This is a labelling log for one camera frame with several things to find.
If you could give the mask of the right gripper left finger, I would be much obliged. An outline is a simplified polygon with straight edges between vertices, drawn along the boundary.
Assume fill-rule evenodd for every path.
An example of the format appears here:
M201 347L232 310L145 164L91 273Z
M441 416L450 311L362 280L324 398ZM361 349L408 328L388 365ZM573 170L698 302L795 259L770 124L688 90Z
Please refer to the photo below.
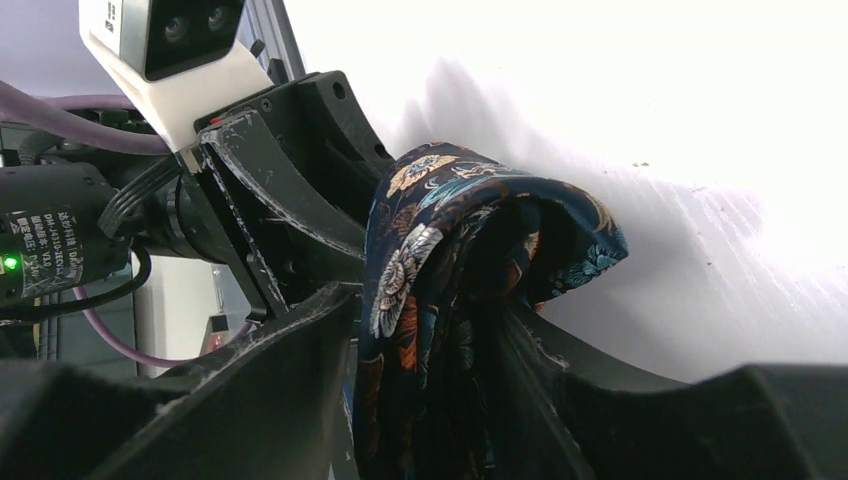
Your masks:
M156 378L1 364L5 479L324 479L356 291L294 310Z

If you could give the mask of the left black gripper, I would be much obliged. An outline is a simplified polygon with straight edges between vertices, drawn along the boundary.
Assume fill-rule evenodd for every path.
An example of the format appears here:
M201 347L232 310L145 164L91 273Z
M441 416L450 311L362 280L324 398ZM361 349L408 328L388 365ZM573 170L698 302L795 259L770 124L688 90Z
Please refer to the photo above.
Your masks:
M129 296L156 255L228 266L253 254L173 153L116 152L14 123L1 126L1 321L34 325Z

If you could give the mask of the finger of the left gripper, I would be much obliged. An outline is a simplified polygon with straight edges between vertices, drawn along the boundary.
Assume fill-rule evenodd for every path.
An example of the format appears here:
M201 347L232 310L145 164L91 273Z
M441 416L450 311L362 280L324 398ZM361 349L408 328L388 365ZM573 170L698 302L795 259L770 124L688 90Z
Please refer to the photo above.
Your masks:
M261 98L277 144L331 205L367 222L377 186L394 162L341 71L313 73Z
M337 148L347 135L257 109L199 119L195 133L195 252L231 268L251 314L361 283L365 161Z

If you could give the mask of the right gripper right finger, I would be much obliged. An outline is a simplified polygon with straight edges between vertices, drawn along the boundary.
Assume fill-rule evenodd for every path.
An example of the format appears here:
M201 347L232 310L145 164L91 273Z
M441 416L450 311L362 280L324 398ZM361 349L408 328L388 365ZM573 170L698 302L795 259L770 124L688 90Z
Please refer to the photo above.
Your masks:
M751 364L685 384L506 302L493 420L507 479L843 479L847 370Z

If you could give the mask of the dark floral tie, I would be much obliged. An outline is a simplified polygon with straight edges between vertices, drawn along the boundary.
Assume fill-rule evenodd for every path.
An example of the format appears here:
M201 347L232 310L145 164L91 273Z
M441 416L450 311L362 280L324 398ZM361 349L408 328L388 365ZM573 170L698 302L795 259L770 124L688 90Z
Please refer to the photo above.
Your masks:
M485 308L538 310L629 248L585 190L437 142L381 181L365 253L351 405L360 477L491 479L501 462L481 374Z

